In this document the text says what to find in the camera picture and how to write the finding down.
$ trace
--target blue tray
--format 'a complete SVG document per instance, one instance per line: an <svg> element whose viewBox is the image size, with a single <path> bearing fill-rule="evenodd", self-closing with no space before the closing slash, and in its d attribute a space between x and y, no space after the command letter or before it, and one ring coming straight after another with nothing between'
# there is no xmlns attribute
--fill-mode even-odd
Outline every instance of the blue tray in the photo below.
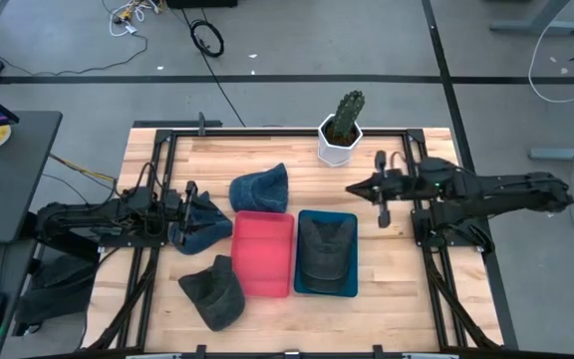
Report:
<svg viewBox="0 0 574 359"><path fill-rule="evenodd" d="M344 221L347 218L352 220L355 225L354 238L351 243L351 254L349 263L349 276L347 277L347 283L345 287L338 293L319 293L310 290L305 285L303 285L300 277L300 220L304 217L311 217L317 221L330 223L335 221ZM340 212L327 212L319 210L301 210L298 213L298 236L296 240L296 272L294 274L294 290L298 293L304 294L324 294L324 295L334 295L334 296L344 296L344 297L355 297L358 295L358 218L351 213L340 213Z"/></svg>

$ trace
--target cactus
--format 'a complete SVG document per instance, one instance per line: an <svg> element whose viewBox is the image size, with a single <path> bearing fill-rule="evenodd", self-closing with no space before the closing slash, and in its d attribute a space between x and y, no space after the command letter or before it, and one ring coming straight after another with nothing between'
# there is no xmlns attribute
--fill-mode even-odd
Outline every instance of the cactus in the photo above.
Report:
<svg viewBox="0 0 574 359"><path fill-rule="evenodd" d="M330 135L333 142L345 146L353 143L352 129L364 106L365 95L363 95L362 91L356 90L345 95L338 105L336 116L331 120Z"/></svg>

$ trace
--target hat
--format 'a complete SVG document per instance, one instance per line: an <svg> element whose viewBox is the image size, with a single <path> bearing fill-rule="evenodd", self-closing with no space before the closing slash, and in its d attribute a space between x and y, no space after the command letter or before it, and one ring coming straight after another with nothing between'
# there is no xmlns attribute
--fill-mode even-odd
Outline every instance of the hat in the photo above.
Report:
<svg viewBox="0 0 574 359"><path fill-rule="evenodd" d="M167 238L183 254L197 254L208 249L219 239L231 235L232 223L209 199L205 191L190 206L185 243L181 243L178 223L167 230Z"/></svg>
<svg viewBox="0 0 574 359"><path fill-rule="evenodd" d="M212 266L181 277L178 285L212 331L226 328L245 309L245 296L232 269L231 257L216 255Z"/></svg>
<svg viewBox="0 0 574 359"><path fill-rule="evenodd" d="M287 171L285 165L232 181L229 201L235 211L255 210L284 213L287 210Z"/></svg>
<svg viewBox="0 0 574 359"><path fill-rule="evenodd" d="M303 217L301 231L300 271L302 283L321 293L340 292L349 276L351 245L355 224L342 221L321 222Z"/></svg>

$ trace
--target potted cactus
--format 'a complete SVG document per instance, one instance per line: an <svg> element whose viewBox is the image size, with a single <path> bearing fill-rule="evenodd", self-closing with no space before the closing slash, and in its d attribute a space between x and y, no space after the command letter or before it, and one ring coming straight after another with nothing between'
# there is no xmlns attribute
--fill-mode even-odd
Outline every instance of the potted cactus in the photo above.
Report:
<svg viewBox="0 0 574 359"><path fill-rule="evenodd" d="M363 137L356 119L364 106L365 95L352 91L340 102L336 114L329 115L318 127L318 158L328 166L342 166L351 159L351 152Z"/></svg>

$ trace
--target black desk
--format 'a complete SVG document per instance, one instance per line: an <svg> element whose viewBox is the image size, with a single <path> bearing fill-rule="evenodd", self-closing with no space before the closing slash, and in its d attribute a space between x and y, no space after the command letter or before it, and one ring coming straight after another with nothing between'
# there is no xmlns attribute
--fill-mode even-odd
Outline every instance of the black desk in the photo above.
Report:
<svg viewBox="0 0 574 359"><path fill-rule="evenodd" d="M0 240L18 236L62 118L59 112L16 114L19 124L13 126L10 140L0 148ZM8 296L0 352L36 246L30 238L0 244L0 268L6 251L1 291Z"/></svg>

